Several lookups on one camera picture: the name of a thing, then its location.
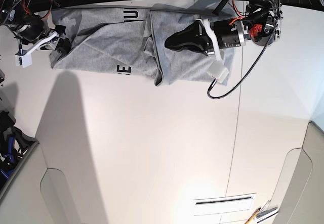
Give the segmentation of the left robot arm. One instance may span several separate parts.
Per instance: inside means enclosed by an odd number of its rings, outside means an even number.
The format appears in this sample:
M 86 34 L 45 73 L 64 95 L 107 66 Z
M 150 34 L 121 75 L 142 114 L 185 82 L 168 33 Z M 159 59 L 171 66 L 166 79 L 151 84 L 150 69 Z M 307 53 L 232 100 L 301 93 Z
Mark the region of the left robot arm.
M 246 41 L 266 48 L 280 38 L 280 0 L 248 0 L 244 12 L 239 12 L 235 4 L 232 8 L 235 16 L 227 20 L 197 17 L 184 30 L 168 37 L 165 47 L 209 56 L 217 50 L 242 47 Z

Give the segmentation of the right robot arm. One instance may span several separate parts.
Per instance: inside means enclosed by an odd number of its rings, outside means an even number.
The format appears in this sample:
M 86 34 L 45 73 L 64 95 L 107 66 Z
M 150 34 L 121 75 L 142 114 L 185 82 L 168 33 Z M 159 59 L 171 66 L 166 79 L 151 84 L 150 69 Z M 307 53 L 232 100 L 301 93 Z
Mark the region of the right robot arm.
M 32 0 L 1 0 L 1 26 L 7 27 L 18 43 L 19 58 L 27 51 L 24 45 L 32 44 L 35 49 L 57 51 L 65 56 L 71 50 L 66 36 L 66 27 L 57 25 L 49 28 L 45 21 L 51 13 L 55 0 L 45 0 L 49 6 L 45 15 L 38 15 L 29 8 Z

